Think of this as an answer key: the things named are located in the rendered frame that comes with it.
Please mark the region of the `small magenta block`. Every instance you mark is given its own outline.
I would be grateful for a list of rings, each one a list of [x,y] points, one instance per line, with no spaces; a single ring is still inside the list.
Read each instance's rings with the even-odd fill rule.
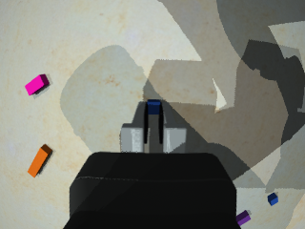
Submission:
[[[25,88],[29,95],[36,94],[41,89],[46,87],[49,83],[45,74],[39,74],[30,83],[28,83]]]

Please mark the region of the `small blue cube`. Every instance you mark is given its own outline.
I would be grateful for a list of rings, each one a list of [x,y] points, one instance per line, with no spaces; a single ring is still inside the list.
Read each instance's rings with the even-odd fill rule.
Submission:
[[[148,115],[159,115],[160,99],[148,99]]]
[[[278,203],[278,197],[275,194],[275,192],[273,192],[272,194],[268,195],[268,201],[271,204],[271,206],[273,206],[274,204]]]

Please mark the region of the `orange rod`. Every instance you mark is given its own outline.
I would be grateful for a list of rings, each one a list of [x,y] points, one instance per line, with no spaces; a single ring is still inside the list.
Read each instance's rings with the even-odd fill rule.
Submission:
[[[38,151],[37,155],[35,156],[28,173],[33,177],[36,177],[40,172],[41,168],[43,167],[44,163],[46,162],[47,158],[49,157],[52,149],[44,144]]]

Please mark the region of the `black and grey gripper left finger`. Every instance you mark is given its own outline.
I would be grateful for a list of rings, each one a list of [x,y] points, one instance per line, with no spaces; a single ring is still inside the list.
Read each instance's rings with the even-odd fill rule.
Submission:
[[[124,123],[121,127],[122,153],[144,153],[148,129],[148,102],[138,102],[132,123]]]

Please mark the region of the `purple rod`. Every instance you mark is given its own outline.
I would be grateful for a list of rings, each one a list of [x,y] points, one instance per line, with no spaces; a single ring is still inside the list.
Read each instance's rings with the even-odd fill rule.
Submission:
[[[246,210],[236,216],[236,221],[240,226],[250,219],[251,218]]]

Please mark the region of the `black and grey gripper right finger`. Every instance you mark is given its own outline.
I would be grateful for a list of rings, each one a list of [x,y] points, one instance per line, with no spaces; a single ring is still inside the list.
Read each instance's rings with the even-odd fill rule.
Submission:
[[[164,132],[163,132],[164,125]],[[185,154],[187,128],[176,124],[169,102],[159,105],[159,142],[163,144],[163,154]]]

